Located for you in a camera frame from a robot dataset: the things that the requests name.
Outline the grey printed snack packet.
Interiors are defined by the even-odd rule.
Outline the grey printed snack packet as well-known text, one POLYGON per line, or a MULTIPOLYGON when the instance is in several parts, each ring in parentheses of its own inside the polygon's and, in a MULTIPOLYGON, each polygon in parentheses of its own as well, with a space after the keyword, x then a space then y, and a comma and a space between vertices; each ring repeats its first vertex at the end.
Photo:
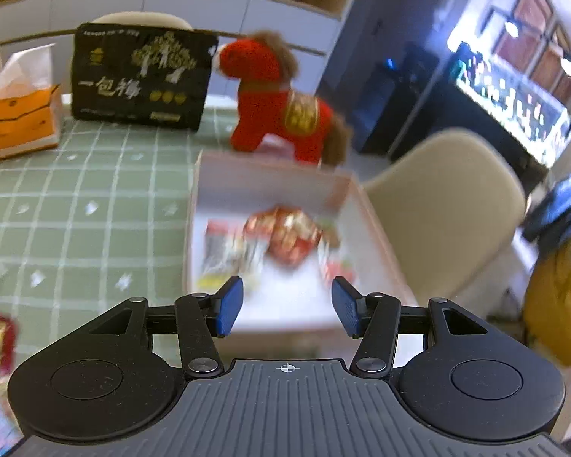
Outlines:
POLYGON ((268 238, 231 222, 209 220, 198 289, 214 292, 231 276, 242 278, 247 292, 259 288, 268 238))

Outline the clear pastry red label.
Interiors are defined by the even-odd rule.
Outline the clear pastry red label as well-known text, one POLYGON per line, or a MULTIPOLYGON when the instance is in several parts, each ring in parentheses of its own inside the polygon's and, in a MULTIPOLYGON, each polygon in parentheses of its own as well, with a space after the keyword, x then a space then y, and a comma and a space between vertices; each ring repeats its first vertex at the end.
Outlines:
POLYGON ((348 282, 355 284, 357 278, 355 266, 348 255, 345 241, 336 222, 328 218, 317 218, 314 222, 320 231, 316 255, 326 290, 331 291, 333 279, 338 276, 343 276, 348 282))

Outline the black snack bag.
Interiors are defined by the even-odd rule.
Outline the black snack bag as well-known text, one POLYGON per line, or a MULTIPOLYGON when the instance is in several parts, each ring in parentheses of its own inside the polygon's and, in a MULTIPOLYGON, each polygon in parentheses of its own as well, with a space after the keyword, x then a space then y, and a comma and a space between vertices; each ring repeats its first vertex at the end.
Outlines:
POLYGON ((197 31, 82 24, 71 62, 72 115, 196 132, 218 44, 197 31))

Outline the beige chair behind bag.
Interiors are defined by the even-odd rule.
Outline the beige chair behind bag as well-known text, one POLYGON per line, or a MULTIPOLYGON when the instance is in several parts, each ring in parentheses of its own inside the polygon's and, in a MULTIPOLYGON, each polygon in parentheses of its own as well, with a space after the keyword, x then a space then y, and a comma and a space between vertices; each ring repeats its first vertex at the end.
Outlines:
POLYGON ((194 28, 186 20, 169 13, 154 13, 153 11, 122 11, 109 13, 93 20, 94 24, 134 25, 146 27, 169 28, 193 31, 194 28))

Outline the beige chair right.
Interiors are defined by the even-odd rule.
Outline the beige chair right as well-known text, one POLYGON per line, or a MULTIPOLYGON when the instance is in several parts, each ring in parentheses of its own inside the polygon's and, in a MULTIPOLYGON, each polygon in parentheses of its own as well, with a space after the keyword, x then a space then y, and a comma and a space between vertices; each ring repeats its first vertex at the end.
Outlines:
POLYGON ((527 197, 506 159, 440 131, 364 185, 416 303, 452 299, 512 241, 527 197))

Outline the black water dispenser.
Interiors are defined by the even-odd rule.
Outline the black water dispenser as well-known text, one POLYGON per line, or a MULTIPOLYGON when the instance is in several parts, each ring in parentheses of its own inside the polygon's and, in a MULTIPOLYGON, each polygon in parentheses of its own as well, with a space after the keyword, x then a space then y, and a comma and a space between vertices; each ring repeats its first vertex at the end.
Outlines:
POLYGON ((387 154, 438 62, 416 42, 406 42, 401 62, 388 58, 374 66, 352 113, 359 153, 387 154))

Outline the red plush horse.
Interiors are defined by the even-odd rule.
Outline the red plush horse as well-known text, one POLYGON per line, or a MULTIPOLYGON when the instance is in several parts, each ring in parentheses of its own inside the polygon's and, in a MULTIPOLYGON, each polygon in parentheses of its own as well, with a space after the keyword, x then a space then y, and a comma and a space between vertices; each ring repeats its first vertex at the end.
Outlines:
POLYGON ((298 162, 345 163, 351 128, 326 101, 294 88, 299 63, 279 33, 262 30, 221 46, 214 68, 239 81, 233 150, 252 153, 273 135, 291 144, 298 162))

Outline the red braised egg packet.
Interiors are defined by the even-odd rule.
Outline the red braised egg packet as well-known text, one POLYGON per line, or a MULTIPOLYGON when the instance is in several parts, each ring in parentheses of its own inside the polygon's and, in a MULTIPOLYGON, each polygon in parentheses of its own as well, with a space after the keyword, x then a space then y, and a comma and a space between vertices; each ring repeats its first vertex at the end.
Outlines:
POLYGON ((316 249, 320 231, 301 208, 277 205, 252 214, 243 226, 246 235, 268 243, 267 254, 278 264, 296 268, 316 249))

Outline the lit display cabinet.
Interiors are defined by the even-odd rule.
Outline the lit display cabinet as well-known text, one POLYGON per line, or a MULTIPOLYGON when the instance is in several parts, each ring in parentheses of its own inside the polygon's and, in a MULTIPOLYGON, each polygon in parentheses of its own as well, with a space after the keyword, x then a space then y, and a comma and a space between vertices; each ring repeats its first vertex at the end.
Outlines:
POLYGON ((452 81, 530 158, 551 168, 571 143, 571 36, 552 0, 491 5, 480 29, 454 29, 452 81))

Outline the green checked tablecloth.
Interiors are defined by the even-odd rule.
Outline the green checked tablecloth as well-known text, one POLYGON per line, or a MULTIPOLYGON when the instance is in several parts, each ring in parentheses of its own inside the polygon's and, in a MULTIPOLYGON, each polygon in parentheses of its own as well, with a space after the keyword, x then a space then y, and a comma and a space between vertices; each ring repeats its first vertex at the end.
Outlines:
POLYGON ((195 132, 66 119, 53 150, 0 162, 0 314, 21 363, 131 297, 184 292, 188 200, 205 150, 225 150, 234 109, 195 132))

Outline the orange tissue box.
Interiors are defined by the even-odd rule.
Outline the orange tissue box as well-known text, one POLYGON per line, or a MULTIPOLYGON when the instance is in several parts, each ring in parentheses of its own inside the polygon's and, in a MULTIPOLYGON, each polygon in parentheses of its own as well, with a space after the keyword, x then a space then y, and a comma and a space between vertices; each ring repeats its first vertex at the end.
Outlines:
POLYGON ((0 160, 57 147, 63 116, 52 46, 11 55, 0 72, 0 160))

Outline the pink cardboard box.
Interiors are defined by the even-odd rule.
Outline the pink cardboard box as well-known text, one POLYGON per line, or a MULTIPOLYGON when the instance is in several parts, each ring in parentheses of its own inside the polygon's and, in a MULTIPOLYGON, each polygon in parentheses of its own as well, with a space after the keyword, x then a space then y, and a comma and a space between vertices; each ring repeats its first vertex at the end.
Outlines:
POLYGON ((185 291, 243 282, 240 313, 217 343, 223 358, 351 358, 332 305, 338 276, 416 304, 352 172, 204 151, 188 216, 185 291))

